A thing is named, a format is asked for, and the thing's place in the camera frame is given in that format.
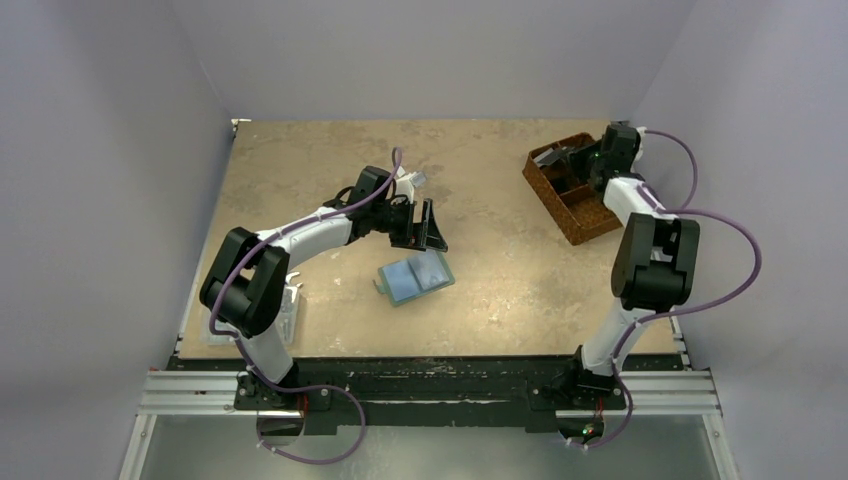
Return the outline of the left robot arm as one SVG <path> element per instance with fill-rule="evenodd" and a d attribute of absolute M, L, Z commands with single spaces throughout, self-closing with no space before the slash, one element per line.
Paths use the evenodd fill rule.
<path fill-rule="evenodd" d="M 254 376 L 259 395 L 272 408 L 297 399 L 296 363 L 286 349 L 280 313 L 293 267 L 372 232 L 387 235 L 393 248 L 445 252 L 432 201 L 416 201 L 426 177 L 397 166 L 367 166 L 313 213 L 275 229 L 230 230 L 202 283 L 199 300 L 210 311 L 213 335 L 233 338 Z"/>

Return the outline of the green card holder wallet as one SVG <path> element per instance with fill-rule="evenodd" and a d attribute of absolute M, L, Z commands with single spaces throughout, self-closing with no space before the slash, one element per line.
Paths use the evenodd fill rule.
<path fill-rule="evenodd" d="M 442 252 L 427 250 L 380 267 L 374 281 L 377 292 L 393 307 L 409 303 L 455 284 Z"/>

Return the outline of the brown woven divided basket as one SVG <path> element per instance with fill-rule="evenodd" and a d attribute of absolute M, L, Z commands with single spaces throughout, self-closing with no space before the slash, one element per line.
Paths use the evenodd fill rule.
<path fill-rule="evenodd" d="M 587 184 L 577 184 L 567 166 L 542 168 L 535 158 L 563 147 L 585 147 L 595 143 L 587 132 L 577 133 L 531 150 L 522 174 L 568 242 L 581 245 L 622 227 Z"/>

